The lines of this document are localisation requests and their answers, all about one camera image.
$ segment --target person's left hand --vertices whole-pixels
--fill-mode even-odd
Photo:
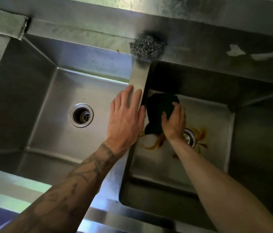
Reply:
[[[142,90],[138,89],[135,92],[129,106],[132,90],[133,85],[127,86],[111,103],[107,139],[103,143],[117,158],[121,158],[136,142],[144,126],[145,107],[143,105],[139,108]]]

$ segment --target hand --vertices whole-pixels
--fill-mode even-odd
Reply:
[[[167,120],[165,112],[163,112],[161,117],[162,130],[170,142],[174,140],[183,140],[186,126],[185,109],[176,102],[173,102],[173,105],[174,110],[169,120]]]
[[[111,103],[110,121],[107,128],[107,140],[104,144],[114,155],[121,158],[133,145],[144,126],[145,107],[139,109],[142,90],[138,89],[129,106],[129,96],[133,85],[127,86]]]

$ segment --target person's left arm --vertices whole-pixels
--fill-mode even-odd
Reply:
[[[129,106],[132,90],[133,86],[128,86],[111,103],[107,139],[97,151],[3,227],[0,233],[77,231],[105,176],[143,129],[145,108],[139,109],[142,91],[136,91]]]

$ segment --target forearm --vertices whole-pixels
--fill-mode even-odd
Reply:
[[[104,144],[59,184],[52,186],[0,233],[76,232],[117,158]]]
[[[219,232],[273,232],[273,216],[253,194],[185,142],[171,144]]]

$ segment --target drain strainer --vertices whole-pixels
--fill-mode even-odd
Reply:
[[[187,143],[192,147],[192,148],[196,148],[197,145],[197,140],[196,140],[196,136],[193,133],[192,130],[185,128],[185,132],[184,132],[184,138],[187,140]]]
[[[93,119],[92,108],[87,104],[77,104],[71,109],[69,118],[75,127],[86,127]]]

